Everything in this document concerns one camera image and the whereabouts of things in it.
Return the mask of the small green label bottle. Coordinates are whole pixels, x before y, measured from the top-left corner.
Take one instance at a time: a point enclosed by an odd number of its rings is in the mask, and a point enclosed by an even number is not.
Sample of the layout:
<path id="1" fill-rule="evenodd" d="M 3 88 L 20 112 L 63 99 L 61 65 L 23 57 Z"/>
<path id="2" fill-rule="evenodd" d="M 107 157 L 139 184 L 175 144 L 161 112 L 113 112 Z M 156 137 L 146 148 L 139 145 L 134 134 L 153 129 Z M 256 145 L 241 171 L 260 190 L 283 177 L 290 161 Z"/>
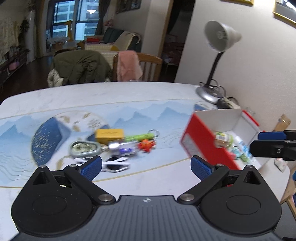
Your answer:
<path id="1" fill-rule="evenodd" d="M 214 144 L 217 148 L 230 148 L 233 144 L 234 138 L 231 134 L 223 132 L 215 132 Z"/>

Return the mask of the yellow rectangular box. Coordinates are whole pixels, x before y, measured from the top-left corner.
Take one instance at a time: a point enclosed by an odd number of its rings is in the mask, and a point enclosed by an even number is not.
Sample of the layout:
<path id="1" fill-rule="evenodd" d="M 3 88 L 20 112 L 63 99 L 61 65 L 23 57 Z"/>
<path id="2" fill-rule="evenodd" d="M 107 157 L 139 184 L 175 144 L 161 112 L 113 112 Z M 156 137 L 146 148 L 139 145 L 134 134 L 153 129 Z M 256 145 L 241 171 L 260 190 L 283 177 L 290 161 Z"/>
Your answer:
<path id="1" fill-rule="evenodd" d="M 95 131 L 95 140 L 100 144 L 107 145 L 111 141 L 125 137 L 123 129 L 98 129 Z"/>

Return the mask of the silver purple cylinder toy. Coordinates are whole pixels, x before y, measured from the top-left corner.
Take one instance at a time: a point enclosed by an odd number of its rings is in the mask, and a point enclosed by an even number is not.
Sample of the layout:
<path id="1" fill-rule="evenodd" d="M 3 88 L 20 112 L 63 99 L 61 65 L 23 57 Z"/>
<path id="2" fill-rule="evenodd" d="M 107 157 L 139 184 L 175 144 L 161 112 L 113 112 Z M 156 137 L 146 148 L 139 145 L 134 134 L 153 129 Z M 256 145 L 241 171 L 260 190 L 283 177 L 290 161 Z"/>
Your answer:
<path id="1" fill-rule="evenodd" d="M 113 141 L 108 144 L 112 156 L 128 156 L 138 152 L 137 141 Z"/>

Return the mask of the green tube keychain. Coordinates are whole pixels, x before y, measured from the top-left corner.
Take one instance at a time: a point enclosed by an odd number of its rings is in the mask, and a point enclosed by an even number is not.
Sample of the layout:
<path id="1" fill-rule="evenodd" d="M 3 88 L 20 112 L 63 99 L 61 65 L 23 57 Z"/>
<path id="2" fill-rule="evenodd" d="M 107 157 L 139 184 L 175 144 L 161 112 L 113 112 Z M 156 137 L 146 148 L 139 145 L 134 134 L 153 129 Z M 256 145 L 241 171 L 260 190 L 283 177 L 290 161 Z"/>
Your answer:
<path id="1" fill-rule="evenodd" d="M 158 130 L 149 130 L 147 133 L 140 135 L 126 136 L 125 140 L 128 142 L 137 141 L 141 142 L 143 140 L 153 140 L 159 136 L 160 132 Z"/>

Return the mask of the blue white striped tube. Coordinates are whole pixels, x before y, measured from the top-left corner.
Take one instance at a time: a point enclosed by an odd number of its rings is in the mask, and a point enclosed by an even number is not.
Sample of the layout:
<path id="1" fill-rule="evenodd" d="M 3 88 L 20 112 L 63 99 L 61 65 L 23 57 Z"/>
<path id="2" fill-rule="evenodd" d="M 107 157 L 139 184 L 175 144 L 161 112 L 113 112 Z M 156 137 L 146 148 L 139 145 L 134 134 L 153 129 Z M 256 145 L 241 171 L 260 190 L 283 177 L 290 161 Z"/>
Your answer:
<path id="1" fill-rule="evenodd" d="M 252 159 L 252 155 L 249 151 L 249 146 L 245 144 L 245 142 L 243 142 L 243 140 L 239 136 L 236 136 L 234 138 L 234 143 L 243 152 L 243 154 L 247 156 L 248 159 Z"/>

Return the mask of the grey oval tin case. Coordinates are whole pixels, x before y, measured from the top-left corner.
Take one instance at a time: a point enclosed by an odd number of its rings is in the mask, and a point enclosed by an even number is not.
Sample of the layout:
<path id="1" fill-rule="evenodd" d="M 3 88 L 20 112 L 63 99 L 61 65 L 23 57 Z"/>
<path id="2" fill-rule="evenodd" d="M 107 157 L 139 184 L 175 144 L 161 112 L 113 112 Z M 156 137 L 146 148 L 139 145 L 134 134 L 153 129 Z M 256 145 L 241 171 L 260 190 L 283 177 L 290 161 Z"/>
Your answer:
<path id="1" fill-rule="evenodd" d="M 86 158 L 99 155 L 101 146 L 92 141 L 74 141 L 69 145 L 69 154 L 73 158 Z"/>

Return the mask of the red open cardboard box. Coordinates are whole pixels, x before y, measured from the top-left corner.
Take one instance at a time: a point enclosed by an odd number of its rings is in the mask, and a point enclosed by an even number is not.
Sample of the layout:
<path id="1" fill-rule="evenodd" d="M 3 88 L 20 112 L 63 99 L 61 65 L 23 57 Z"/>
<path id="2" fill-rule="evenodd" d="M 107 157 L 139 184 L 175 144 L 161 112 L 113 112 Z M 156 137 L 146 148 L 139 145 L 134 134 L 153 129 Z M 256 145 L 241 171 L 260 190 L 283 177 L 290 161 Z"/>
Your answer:
<path id="1" fill-rule="evenodd" d="M 196 111 L 192 114 L 181 138 L 181 145 L 189 156 L 198 155 L 212 165 L 223 164 L 234 170 L 242 170 L 253 165 L 258 170 L 269 158 L 248 159 L 235 145 L 217 148 L 214 144 L 215 132 L 239 136 L 245 144 L 257 140 L 260 133 L 258 122 L 242 109 L 216 109 Z"/>

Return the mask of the white desk lamp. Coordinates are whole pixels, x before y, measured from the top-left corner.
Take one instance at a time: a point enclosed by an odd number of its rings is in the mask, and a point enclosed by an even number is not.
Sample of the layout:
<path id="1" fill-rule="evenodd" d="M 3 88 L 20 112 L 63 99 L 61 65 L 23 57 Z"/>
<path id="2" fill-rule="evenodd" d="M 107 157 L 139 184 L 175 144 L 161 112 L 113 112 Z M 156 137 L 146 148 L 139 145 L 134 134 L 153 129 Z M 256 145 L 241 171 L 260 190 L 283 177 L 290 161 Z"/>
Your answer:
<path id="1" fill-rule="evenodd" d="M 216 90 L 219 85 L 211 84 L 216 68 L 224 52 L 239 42 L 242 35 L 232 27 L 214 20 L 205 25 L 204 34 L 211 49 L 217 52 L 217 56 L 212 64 L 207 81 L 196 88 L 196 94 L 206 102 L 216 105 L 218 100 L 223 97 L 222 93 Z"/>

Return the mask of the gold framed picture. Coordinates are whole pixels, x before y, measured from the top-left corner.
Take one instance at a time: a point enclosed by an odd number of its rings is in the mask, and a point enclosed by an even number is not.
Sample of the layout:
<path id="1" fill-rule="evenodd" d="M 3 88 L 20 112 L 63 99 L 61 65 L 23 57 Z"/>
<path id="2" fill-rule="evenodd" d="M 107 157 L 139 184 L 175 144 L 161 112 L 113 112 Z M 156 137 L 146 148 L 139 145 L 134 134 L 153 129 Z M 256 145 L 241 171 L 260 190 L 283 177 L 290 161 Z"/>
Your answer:
<path id="1" fill-rule="evenodd" d="M 247 6 L 253 6 L 254 5 L 254 0 L 223 0 L 223 1 L 227 1 L 230 3 L 236 3 L 236 4 L 244 4 Z"/>
<path id="2" fill-rule="evenodd" d="M 273 8 L 273 14 L 280 19 L 295 24 L 295 1 L 276 0 Z"/>

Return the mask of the olive green jacket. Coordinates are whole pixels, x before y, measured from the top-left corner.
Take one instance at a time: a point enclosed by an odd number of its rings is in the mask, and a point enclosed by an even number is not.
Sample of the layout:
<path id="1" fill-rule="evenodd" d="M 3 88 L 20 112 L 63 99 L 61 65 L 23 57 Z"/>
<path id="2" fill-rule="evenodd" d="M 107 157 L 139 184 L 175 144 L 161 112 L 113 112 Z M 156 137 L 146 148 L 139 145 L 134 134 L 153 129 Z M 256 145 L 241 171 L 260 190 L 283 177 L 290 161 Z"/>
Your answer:
<path id="1" fill-rule="evenodd" d="M 47 82 L 49 88 L 110 82 L 113 78 L 112 73 L 111 66 L 99 52 L 71 50 L 53 57 Z"/>

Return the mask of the dark tv cabinet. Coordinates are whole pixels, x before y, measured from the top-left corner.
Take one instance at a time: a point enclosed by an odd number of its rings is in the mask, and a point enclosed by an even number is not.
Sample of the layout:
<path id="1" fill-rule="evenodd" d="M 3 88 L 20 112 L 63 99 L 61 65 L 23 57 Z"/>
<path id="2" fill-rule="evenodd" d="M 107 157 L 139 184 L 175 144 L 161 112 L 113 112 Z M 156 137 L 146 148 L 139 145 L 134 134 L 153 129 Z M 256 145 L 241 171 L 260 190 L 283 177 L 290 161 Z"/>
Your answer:
<path id="1" fill-rule="evenodd" d="M 1 64 L 1 85 L 7 82 L 23 65 L 27 64 L 28 53 L 28 49 L 21 49 Z"/>

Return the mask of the pink cloth on chair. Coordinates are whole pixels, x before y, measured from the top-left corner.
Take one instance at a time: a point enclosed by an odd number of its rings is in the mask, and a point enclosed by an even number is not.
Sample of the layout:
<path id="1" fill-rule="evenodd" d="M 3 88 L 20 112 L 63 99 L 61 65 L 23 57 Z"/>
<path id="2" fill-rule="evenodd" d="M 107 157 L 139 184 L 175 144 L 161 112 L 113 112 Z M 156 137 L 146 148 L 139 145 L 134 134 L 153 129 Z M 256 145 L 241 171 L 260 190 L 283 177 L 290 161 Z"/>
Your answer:
<path id="1" fill-rule="evenodd" d="M 116 74 L 118 81 L 138 81 L 143 71 L 140 66 L 138 54 L 135 51 L 120 51 L 118 53 Z"/>

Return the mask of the wooden chair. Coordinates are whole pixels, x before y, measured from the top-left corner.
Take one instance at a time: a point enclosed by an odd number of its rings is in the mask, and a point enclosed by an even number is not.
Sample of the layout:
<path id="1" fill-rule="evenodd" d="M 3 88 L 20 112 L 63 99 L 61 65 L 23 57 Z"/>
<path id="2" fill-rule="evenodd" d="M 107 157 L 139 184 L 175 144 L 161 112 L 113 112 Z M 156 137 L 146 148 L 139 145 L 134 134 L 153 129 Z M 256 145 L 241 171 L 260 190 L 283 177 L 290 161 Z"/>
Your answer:
<path id="1" fill-rule="evenodd" d="M 160 57 L 150 55 L 150 54 L 145 54 L 145 53 L 137 53 L 137 54 L 140 61 L 140 66 L 143 71 L 143 75 L 138 81 L 150 81 L 150 82 L 158 81 L 162 63 L 163 63 L 162 59 Z M 117 55 L 115 55 L 113 58 L 113 81 L 118 81 L 117 74 L 116 74 L 117 59 L 118 59 Z"/>

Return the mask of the sofa with blankets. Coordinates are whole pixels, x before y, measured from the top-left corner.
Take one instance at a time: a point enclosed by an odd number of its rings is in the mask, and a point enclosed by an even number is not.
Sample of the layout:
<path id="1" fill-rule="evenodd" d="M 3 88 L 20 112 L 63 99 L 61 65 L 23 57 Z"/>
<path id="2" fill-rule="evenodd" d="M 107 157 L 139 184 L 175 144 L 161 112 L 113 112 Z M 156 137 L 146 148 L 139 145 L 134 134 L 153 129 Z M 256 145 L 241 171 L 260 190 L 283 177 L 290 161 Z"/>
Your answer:
<path id="1" fill-rule="evenodd" d="M 103 36 L 85 37 L 84 49 L 99 52 L 113 68 L 113 58 L 120 51 L 140 52 L 142 37 L 138 33 L 107 28 Z"/>

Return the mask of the orange toy figure keychain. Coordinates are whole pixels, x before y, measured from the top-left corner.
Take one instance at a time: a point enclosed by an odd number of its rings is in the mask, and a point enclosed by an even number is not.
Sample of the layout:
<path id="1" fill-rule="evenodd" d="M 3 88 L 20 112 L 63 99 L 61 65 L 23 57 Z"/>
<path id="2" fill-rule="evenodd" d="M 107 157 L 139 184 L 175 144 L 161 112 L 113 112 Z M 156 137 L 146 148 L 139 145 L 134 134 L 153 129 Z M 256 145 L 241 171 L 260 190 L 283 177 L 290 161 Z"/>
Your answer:
<path id="1" fill-rule="evenodd" d="M 146 153 L 149 153 L 155 146 L 154 140 L 145 139 L 138 143 L 138 148 Z"/>

